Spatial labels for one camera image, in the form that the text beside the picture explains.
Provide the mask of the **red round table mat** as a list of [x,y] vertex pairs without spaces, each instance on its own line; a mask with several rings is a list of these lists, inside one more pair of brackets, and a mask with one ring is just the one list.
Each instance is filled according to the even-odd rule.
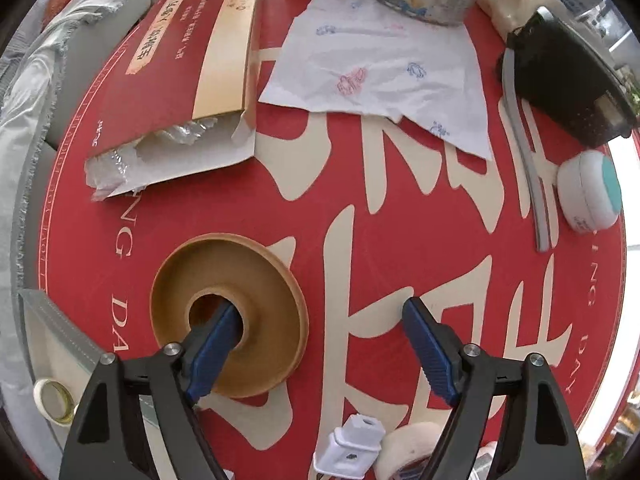
[[552,248],[537,252],[520,154],[500,114],[503,42],[481,10],[466,27],[491,162],[411,122],[262,104],[253,159],[97,203],[84,171],[96,93],[58,149],[38,283],[102,348],[125,358],[157,349],[153,280],[193,237],[240,234],[290,266],[309,315],[299,367],[257,398],[208,396],[201,412],[238,478],[307,478],[318,441],[355,412],[388,429],[447,418],[401,329],[414,295],[495,356],[542,353],[574,420],[587,415],[620,322],[624,228],[579,235],[553,209]]

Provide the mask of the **masking tape roll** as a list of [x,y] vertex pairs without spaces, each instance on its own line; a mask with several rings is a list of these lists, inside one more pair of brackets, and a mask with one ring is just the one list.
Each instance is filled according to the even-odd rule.
[[434,422],[417,422],[386,434],[373,465],[378,480],[420,479],[442,434]]

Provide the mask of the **white printed paper sheet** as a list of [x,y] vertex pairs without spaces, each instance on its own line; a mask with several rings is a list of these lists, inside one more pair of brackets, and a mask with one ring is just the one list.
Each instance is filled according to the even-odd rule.
[[420,22],[376,0],[311,0],[259,99],[314,113],[407,118],[462,151],[492,157],[466,28]]

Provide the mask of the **grey shallow cardboard box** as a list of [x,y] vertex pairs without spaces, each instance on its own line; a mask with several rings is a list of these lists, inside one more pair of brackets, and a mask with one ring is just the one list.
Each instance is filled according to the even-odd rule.
[[[26,351],[35,379],[53,378],[74,397],[76,408],[105,351],[80,330],[41,289],[18,292],[25,312]],[[55,434],[70,427],[49,422]]]

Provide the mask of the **grey flat strip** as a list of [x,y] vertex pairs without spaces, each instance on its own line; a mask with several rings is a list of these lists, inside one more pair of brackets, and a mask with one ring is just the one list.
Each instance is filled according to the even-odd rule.
[[546,202],[544,193],[535,167],[533,152],[529,147],[525,127],[518,107],[518,95],[515,85],[515,53],[506,48],[502,60],[501,81],[504,94],[504,106],[508,115],[520,151],[525,172],[530,201],[533,206],[534,225],[536,230],[537,252],[548,252],[551,247]]

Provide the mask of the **brown plastic ring spool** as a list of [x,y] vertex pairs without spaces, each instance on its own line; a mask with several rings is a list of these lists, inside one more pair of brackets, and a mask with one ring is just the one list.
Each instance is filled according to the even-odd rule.
[[265,393],[290,376],[306,349],[304,295],[290,270],[294,237],[269,247],[230,233],[197,236],[179,246],[155,275],[150,315],[163,346],[178,342],[230,301],[242,335],[207,393],[232,399]]

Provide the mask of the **white teal round jar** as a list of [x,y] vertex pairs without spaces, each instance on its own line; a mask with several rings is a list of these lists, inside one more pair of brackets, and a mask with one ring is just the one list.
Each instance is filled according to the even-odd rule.
[[583,151],[563,162],[556,185],[563,216],[577,233],[606,230],[622,212],[620,181],[602,152]]

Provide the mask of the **white power plug adapter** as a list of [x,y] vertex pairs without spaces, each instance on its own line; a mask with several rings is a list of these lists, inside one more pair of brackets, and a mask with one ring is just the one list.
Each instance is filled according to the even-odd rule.
[[341,479],[363,479],[381,452],[386,435],[382,422],[374,417],[353,414],[334,428],[317,446],[312,456],[316,474]]

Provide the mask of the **small white tape roll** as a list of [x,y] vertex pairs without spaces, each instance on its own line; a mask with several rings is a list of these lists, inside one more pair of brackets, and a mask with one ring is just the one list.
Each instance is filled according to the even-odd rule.
[[76,413],[74,397],[63,384],[53,378],[40,378],[32,388],[32,398],[42,417],[59,427],[69,427]]

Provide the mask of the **grey sofa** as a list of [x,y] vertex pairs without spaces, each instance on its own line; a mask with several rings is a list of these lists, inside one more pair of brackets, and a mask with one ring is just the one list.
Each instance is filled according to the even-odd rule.
[[49,424],[32,398],[18,290],[35,166],[62,91],[77,29],[111,18],[128,0],[70,0],[26,51],[1,107],[1,404],[18,442],[48,477],[62,460]]

